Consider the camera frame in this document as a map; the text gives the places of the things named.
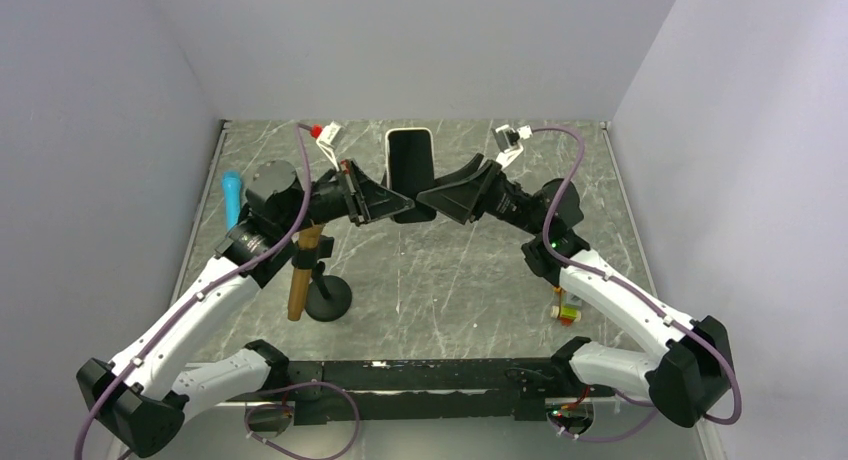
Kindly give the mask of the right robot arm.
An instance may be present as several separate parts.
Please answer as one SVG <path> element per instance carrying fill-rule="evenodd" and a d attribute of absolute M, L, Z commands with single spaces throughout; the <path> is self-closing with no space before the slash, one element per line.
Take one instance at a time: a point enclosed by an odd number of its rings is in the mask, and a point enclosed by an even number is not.
<path fill-rule="evenodd" d="M 639 346 L 629 351 L 587 338 L 569 341 L 552 358 L 551 379 L 560 393 L 610 387 L 648 400 L 686 428 L 702 419 L 723 425 L 738 421 L 741 391 L 725 326 L 712 316 L 696 320 L 658 300 L 577 235 L 574 227 L 583 214 L 571 181 L 556 178 L 529 194 L 500 164 L 477 156 L 415 200 L 460 224 L 489 214 L 531 234 L 522 246 L 530 270 L 589 303 Z M 732 395 L 733 410 L 719 420 L 710 410 L 726 393 Z"/>

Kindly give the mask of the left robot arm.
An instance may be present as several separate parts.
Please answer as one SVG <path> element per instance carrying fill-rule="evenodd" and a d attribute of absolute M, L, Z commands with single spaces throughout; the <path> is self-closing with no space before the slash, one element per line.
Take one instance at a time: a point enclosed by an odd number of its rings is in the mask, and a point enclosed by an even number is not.
<path fill-rule="evenodd" d="M 279 397 L 290 384 L 288 358 L 263 340 L 198 370 L 194 353 L 235 310 L 286 265 L 310 268 L 331 242 L 299 247 L 293 236 L 339 218 L 362 225 L 410 210 L 411 198 L 345 160 L 316 180 L 286 161 L 260 166 L 245 191 L 238 224 L 188 289 L 138 340 L 108 361 L 88 360 L 77 382 L 91 422 L 140 458 L 161 451 L 195 415 L 233 397 Z"/>

